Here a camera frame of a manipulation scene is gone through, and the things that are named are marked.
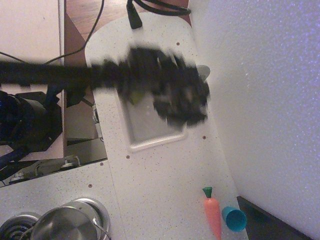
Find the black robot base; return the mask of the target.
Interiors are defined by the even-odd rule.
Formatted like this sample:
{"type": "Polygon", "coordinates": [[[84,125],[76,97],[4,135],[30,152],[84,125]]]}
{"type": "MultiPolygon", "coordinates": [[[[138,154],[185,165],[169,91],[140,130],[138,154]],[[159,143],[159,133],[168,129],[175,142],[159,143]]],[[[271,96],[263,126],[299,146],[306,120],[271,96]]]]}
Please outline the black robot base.
{"type": "Polygon", "coordinates": [[[30,153],[47,151],[63,132],[59,101],[42,91],[0,92],[0,144],[12,149],[0,157],[1,181],[30,153]]]}

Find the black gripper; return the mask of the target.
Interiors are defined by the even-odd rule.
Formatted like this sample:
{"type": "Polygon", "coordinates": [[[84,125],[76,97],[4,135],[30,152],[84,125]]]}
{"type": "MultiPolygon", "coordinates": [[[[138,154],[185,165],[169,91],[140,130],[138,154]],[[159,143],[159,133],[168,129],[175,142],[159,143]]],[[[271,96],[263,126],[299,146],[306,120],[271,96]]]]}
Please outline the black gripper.
{"type": "Polygon", "coordinates": [[[120,61],[119,95],[130,103],[133,92],[151,94],[153,108],[171,127],[194,127],[207,117],[209,85],[194,64],[156,48],[131,47],[120,61]]]}

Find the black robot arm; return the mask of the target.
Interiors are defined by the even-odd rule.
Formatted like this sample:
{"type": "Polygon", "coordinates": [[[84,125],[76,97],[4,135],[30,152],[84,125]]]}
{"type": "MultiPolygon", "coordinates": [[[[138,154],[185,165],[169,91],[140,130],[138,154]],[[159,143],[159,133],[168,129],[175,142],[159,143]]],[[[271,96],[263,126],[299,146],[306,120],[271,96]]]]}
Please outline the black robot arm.
{"type": "Polygon", "coordinates": [[[90,67],[2,61],[0,81],[54,85],[75,92],[86,87],[115,89],[131,105],[150,95],[157,115],[172,127],[194,127],[208,117],[209,85],[197,66],[155,47],[131,46],[125,58],[107,58],[90,67]]]}

